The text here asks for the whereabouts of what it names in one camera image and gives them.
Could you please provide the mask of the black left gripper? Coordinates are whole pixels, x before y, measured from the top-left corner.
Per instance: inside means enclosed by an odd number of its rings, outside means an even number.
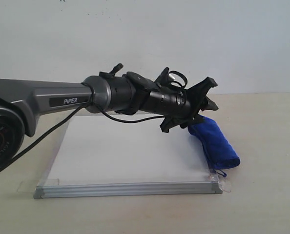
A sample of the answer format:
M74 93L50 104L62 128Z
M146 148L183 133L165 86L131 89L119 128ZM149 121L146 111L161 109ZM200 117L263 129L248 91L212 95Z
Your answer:
M145 112L164 116L160 129L168 133L171 128L182 129L204 122L200 111L217 111L217 104L207 97L211 88L218 86L213 78L207 77L189 89L161 87L151 91L145 100Z

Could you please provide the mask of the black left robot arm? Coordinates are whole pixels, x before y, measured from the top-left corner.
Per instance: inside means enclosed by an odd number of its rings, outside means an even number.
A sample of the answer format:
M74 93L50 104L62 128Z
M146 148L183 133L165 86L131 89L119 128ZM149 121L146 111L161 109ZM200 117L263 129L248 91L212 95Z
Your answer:
M218 109L207 97L217 86L213 78L187 88L187 80L175 81L168 69L155 80L134 72L118 77L116 72L100 72L82 83L0 78L0 167L11 161L24 137L35 134L42 115L78 108L129 116L144 111L162 115L160 128L168 132L200 122L200 111Z

